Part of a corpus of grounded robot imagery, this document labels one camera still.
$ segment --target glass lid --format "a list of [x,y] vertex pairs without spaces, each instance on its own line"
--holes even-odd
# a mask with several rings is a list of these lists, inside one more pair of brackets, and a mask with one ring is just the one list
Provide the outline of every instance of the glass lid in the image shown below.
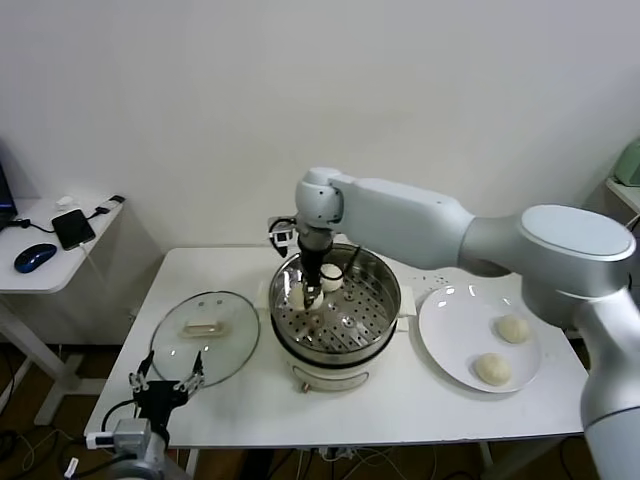
[[206,292],[174,307],[151,338],[153,368],[163,380],[183,380],[202,353],[205,387],[226,380],[249,360],[260,321],[249,300],[233,292]]

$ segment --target green appliance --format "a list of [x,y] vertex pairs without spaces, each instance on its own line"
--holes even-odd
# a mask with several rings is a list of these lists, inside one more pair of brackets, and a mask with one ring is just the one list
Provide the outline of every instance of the green appliance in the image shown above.
[[640,187],[640,138],[624,149],[614,175],[627,187]]

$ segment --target floor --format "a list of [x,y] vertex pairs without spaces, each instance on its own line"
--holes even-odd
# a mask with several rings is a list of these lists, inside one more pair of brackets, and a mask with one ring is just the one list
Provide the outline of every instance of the floor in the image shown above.
[[[13,347],[2,344],[0,349],[7,352],[14,369],[17,369],[23,360],[23,356]],[[115,362],[116,351],[99,351],[87,354],[80,367],[79,374],[83,377],[105,378]],[[0,356],[0,391],[9,384],[10,376],[6,365]],[[32,367],[29,373],[14,392],[13,398],[4,414],[0,417],[0,435],[5,430],[23,432],[24,436],[32,444],[36,444],[52,432],[52,428],[43,427],[34,429],[33,417],[45,398],[52,382],[37,367]],[[55,420],[56,428],[63,430],[67,435],[77,437],[82,435],[91,411],[96,402],[96,397],[68,397],[62,403]],[[13,453],[6,460],[0,460],[0,480],[24,479],[56,479],[62,478],[59,474],[56,459],[62,447],[67,443],[62,433],[58,433],[57,443],[54,442],[55,434],[50,436],[37,450],[35,465],[41,466],[33,470],[22,471],[22,464],[28,448],[22,441],[18,441]],[[0,459],[3,455],[4,445],[0,438]],[[492,455],[499,460],[509,449],[526,442],[494,442],[490,444]],[[389,458],[394,462],[402,475],[407,480],[430,480],[434,461],[434,452],[437,455],[437,469],[433,480],[469,480],[479,479],[482,471],[480,449],[476,444],[454,444],[415,447],[397,447],[388,452]],[[88,452],[81,447],[72,447],[68,453],[78,457],[80,465],[78,470],[86,470],[109,459],[105,452]],[[373,455],[375,452],[362,451],[362,456]],[[175,458],[175,451],[170,454]],[[296,478],[300,463],[301,474],[307,470],[309,452],[305,452],[302,459],[299,452],[290,453],[289,450],[278,450],[274,453],[271,469],[285,459],[284,463],[273,473],[273,480],[293,480]],[[180,463],[186,463],[186,452],[181,452]],[[247,475],[253,465],[255,452],[249,454],[243,450],[207,450],[200,454],[195,480],[222,480],[252,478]],[[349,480],[363,479],[400,479],[400,477],[388,462],[380,455],[368,460],[368,463],[377,466],[361,465],[348,478]],[[311,457],[306,474],[306,480],[336,479],[341,480],[353,469],[359,459],[339,460],[335,463],[327,463],[314,452]],[[453,472],[462,471],[467,474],[450,476]],[[106,478],[103,472],[95,474],[91,479]],[[536,461],[530,463],[525,469],[515,474],[517,480],[596,480],[598,478],[584,439],[581,437],[570,438],[561,443]]]

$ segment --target dough ball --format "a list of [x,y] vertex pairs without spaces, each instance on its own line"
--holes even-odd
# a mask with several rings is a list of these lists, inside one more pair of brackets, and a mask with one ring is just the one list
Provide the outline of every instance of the dough ball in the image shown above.
[[[301,283],[296,283],[293,287],[291,287],[291,291],[289,292],[289,305],[291,308],[298,312],[303,312],[304,308],[304,290]],[[320,292],[320,295],[314,300],[313,304],[309,307],[309,310],[317,310],[322,306],[322,302],[324,301],[324,294]]]
[[338,278],[339,280],[329,280],[324,277],[320,277],[320,285],[322,285],[322,291],[325,293],[335,292],[342,286],[342,270],[333,263],[325,263],[320,267],[320,271],[323,275],[331,278]]
[[511,366],[506,358],[497,353],[485,353],[473,364],[473,368],[480,379],[499,387],[511,380]]
[[500,318],[497,326],[500,336],[509,343],[524,343],[531,336],[527,321],[513,314]]

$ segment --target charging cable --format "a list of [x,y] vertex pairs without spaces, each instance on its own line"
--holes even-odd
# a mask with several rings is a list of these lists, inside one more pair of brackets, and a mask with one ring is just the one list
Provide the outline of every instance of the charging cable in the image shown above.
[[37,228],[41,232],[44,233],[55,233],[53,230],[47,230],[46,228],[42,228],[40,225],[36,225],[35,223],[31,223],[31,220],[28,218],[19,218],[17,220],[11,220],[7,223],[7,227],[22,227],[22,228]]
[[89,216],[87,220],[97,217],[98,215],[104,215],[116,208],[118,205],[122,205],[126,199],[122,195],[114,195],[106,202],[102,202],[98,205],[95,211]]
[[108,290],[107,281],[105,280],[104,276],[100,272],[100,269],[96,265],[96,262],[93,261],[93,258],[91,257],[91,254],[89,253],[89,250],[87,250],[87,245],[85,243],[79,243],[78,246],[84,252],[84,256],[89,261],[89,264],[91,265],[91,268],[93,269],[93,272],[96,274],[96,277],[98,277],[98,280],[102,284],[102,288],[104,288],[104,290],[107,291]]

